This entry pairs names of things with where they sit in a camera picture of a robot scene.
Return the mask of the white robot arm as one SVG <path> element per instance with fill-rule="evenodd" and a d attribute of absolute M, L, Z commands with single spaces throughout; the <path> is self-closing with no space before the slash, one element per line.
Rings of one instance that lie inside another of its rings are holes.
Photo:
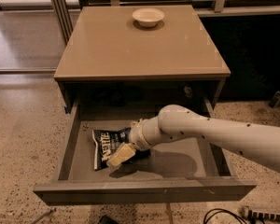
<path fill-rule="evenodd" d="M 156 117 L 134 123 L 128 142 L 119 146 L 107 165 L 118 167 L 137 150 L 191 137 L 202 138 L 280 174 L 280 127 L 208 118 L 180 105 L 167 105 Z"/>

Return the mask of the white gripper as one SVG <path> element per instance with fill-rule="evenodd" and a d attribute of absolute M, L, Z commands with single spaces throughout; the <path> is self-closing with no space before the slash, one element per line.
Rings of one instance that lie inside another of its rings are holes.
<path fill-rule="evenodd" d="M 129 132 L 130 143 L 121 144 L 106 162 L 107 166 L 110 168 L 120 166 L 135 155 L 136 149 L 140 151 L 152 149 L 156 145 L 158 131 L 156 118 L 132 121 Z"/>

